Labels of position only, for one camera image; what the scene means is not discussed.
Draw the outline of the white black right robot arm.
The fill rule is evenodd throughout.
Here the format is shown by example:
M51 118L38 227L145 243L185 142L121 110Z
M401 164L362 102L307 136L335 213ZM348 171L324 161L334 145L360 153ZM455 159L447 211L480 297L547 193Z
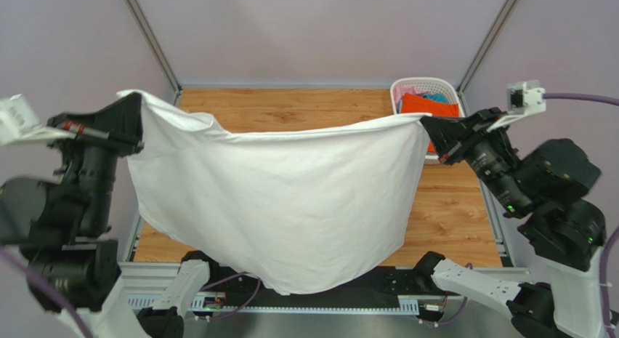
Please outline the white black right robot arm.
M465 161L504 208L547 267L548 282L513 282L426 253L421 283L460 294L506 316L524 337L613 337L618 313L604 279L616 236L585 197L601 172L572 140L547 140L520 158L507 135L511 112L466 118L424 116L440 162Z

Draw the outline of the white t shirt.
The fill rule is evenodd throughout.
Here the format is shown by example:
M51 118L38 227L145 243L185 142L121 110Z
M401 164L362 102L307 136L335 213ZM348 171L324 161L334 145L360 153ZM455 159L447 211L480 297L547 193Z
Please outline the white t shirt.
M175 241L282 295L340 286L404 244L429 147L419 114L232 133L147 92L140 105L139 212Z

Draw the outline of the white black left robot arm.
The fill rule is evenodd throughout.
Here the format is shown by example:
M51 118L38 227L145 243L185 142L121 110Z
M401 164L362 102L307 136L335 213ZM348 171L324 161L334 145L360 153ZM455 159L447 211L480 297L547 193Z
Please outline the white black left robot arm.
M21 271L43 311L80 337L182 337L185 317L209 279L199 253L186 257L162 297L135 311L124 290L108 218L120 158L139 153L140 92L93 113L42 123L26 98L1 101L1 144L58 150L56 180L13 177L1 186L1 257Z

